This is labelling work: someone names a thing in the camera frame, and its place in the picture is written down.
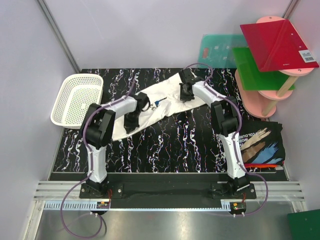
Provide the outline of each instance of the barcode label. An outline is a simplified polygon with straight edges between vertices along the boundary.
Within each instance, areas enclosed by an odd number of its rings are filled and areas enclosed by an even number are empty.
[[[314,59],[314,57],[311,55],[311,52],[307,49],[307,50],[301,50],[299,51],[301,57],[303,58],[305,63],[311,63],[311,62],[315,62],[316,60]]]

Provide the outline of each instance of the black marble table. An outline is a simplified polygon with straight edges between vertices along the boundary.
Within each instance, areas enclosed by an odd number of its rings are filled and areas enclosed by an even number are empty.
[[[83,69],[82,73],[103,77],[101,103],[126,94],[136,81],[135,92],[159,83],[178,73],[180,68]],[[208,69],[192,69],[195,75],[208,76]],[[244,109],[235,69],[214,69],[210,85],[226,96],[236,97],[243,119],[254,119]],[[126,173],[209,173],[225,172],[226,157],[221,141],[212,130],[210,109],[198,108],[174,114],[127,139],[107,146],[108,172]],[[88,171],[87,150],[78,130],[65,129],[53,172]]]

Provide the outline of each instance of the metal floor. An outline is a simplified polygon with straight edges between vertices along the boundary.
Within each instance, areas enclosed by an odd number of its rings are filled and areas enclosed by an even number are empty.
[[[248,202],[247,212],[259,207]],[[213,216],[206,212],[137,212],[110,211],[103,215],[106,235],[100,240],[290,240],[287,214],[293,213],[291,202],[267,202],[257,214],[248,217]],[[65,222],[82,215],[83,211],[64,211]],[[93,216],[74,222],[69,228],[82,236],[95,233],[100,223]],[[43,211],[36,240],[74,240],[62,228],[57,210]]]

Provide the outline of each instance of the white cloth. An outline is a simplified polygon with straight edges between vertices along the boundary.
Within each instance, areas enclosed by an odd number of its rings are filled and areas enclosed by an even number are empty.
[[[114,122],[112,134],[113,141],[127,138],[148,126],[155,124],[164,117],[169,117],[172,114],[194,109],[205,104],[205,102],[197,96],[194,96],[194,100],[191,101],[180,101],[180,83],[182,82],[177,73],[167,80],[142,90],[141,92],[148,95],[151,107],[147,111],[141,112],[139,116],[140,127],[137,127],[134,131],[127,134],[124,128],[124,116],[119,117]],[[158,107],[153,108],[152,110],[152,107],[156,106],[155,102],[161,99],[164,100],[160,101]]]

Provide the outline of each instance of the red folder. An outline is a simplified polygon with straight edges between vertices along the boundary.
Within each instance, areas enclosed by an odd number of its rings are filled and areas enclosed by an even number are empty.
[[[240,27],[261,72],[319,67],[288,19]]]

